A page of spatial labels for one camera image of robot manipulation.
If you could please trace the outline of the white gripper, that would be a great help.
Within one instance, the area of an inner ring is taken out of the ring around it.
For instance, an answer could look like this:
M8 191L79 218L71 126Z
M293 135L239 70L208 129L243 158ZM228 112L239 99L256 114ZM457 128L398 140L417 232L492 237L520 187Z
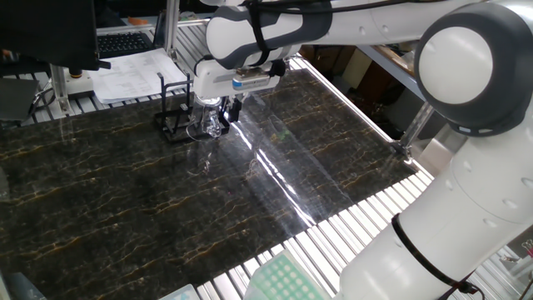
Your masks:
M242 110L240 93L273 88L279 81L280 76L273 72L271 62L260 67L225 69L215 60L205 60L197 64L193 92L201 100L236 95L228 98L226 105L226 120L233 123Z

